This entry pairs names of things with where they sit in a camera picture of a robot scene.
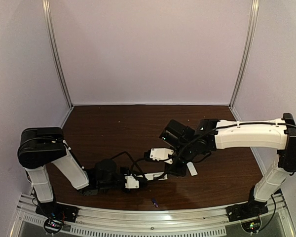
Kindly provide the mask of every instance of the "black and white robotic arm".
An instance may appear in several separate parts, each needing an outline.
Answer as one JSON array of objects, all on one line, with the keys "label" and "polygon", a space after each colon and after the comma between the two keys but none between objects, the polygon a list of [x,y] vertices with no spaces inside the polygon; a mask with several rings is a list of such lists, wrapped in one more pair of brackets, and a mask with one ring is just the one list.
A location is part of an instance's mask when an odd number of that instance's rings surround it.
[{"label": "black and white robotic arm", "polygon": [[146,161],[163,161],[163,173],[135,173],[134,165],[116,172],[111,159],[84,169],[66,144],[60,128],[32,128],[22,133],[18,151],[20,163],[27,171],[41,204],[55,203],[45,168],[53,163],[83,195],[98,190],[122,188],[127,191],[147,185],[149,180],[166,179],[169,174],[186,175],[186,166],[197,155],[232,147],[268,147],[277,150],[277,158],[263,178],[251,188],[249,200],[226,208],[230,221],[242,220],[267,212],[266,203],[285,179],[296,172],[296,125],[291,114],[268,121],[239,122],[203,119],[194,130],[175,120],[166,126],[160,138],[168,148],[153,148],[144,154]]}]

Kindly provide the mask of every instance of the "white arm segment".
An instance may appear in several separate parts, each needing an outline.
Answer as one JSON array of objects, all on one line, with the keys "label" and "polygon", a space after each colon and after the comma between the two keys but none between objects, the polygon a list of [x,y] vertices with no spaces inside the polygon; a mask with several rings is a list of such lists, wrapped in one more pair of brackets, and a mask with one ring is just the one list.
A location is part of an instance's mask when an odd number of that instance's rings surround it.
[{"label": "white arm segment", "polygon": [[[280,118],[260,122],[285,123],[285,121]],[[221,120],[217,123],[216,127],[237,123],[239,124],[241,122]],[[218,134],[215,135],[216,148],[270,147],[283,150],[285,149],[287,141],[287,134],[284,133],[286,129],[284,125],[276,126],[268,124],[240,125],[218,129]]]},{"label": "white arm segment", "polygon": [[35,189],[37,199],[40,202],[53,201],[54,195],[49,182],[46,166],[36,169],[27,169],[33,188]]},{"label": "white arm segment", "polygon": [[78,163],[75,161],[69,150],[66,148],[67,155],[52,163],[65,175],[71,185],[79,190],[89,185],[89,178]]},{"label": "white arm segment", "polygon": [[289,174],[283,168],[279,168],[278,159],[275,160],[263,178],[256,184],[254,190],[255,200],[266,202],[280,188]]}]

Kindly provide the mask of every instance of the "vertical metal bar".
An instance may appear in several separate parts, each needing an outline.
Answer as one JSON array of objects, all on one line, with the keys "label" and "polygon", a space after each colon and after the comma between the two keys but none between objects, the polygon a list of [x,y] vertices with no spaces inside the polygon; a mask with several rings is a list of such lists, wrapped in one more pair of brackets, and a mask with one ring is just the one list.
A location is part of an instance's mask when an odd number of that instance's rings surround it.
[{"label": "vertical metal bar", "polygon": [[65,97],[66,103],[67,103],[68,107],[71,108],[73,106],[73,104],[70,99],[70,95],[68,92],[68,88],[66,85],[66,81],[65,81],[63,70],[62,70],[61,63],[60,63],[60,58],[59,58],[55,34],[54,34],[54,28],[53,28],[52,19],[51,19],[49,0],[42,0],[42,1],[43,1],[44,16],[45,16],[46,25],[47,25],[50,46],[51,46],[51,50],[52,50],[52,55],[53,55],[57,75],[59,78],[59,82],[60,82],[64,97]]},{"label": "vertical metal bar", "polygon": [[239,68],[239,73],[236,81],[236,85],[231,97],[231,101],[229,104],[229,107],[232,109],[234,107],[235,101],[238,96],[238,92],[240,89],[240,85],[245,73],[245,69],[249,60],[250,50],[253,43],[253,38],[256,31],[257,26],[257,20],[258,20],[258,12],[259,12],[259,0],[252,0],[252,6],[251,6],[251,13],[250,13],[250,19],[249,19],[249,25],[248,25],[248,32],[247,32],[247,38],[246,38],[246,44],[242,55],[242,60]]}]

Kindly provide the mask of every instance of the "white panel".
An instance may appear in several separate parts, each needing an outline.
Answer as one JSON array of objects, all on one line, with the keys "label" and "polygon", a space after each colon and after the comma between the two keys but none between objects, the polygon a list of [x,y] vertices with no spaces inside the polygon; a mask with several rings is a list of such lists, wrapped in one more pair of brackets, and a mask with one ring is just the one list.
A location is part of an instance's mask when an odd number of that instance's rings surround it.
[{"label": "white panel", "polygon": [[228,104],[251,0],[52,0],[74,104]]},{"label": "white panel", "polygon": [[0,1],[0,237],[30,186],[16,155],[22,130],[61,125],[67,111],[41,1]]},{"label": "white panel", "polygon": [[[261,0],[257,31],[236,102],[242,120],[290,112],[296,120],[296,0]],[[268,168],[275,150],[258,149]],[[296,227],[296,174],[283,188]]]}]

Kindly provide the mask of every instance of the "small blue object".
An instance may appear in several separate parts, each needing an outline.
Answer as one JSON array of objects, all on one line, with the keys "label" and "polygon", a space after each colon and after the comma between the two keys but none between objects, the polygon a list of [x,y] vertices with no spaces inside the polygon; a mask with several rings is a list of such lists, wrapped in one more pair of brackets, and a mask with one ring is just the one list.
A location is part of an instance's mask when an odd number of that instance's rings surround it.
[{"label": "small blue object", "polygon": [[151,201],[155,207],[159,207],[158,203],[156,202],[156,199],[152,198]]}]

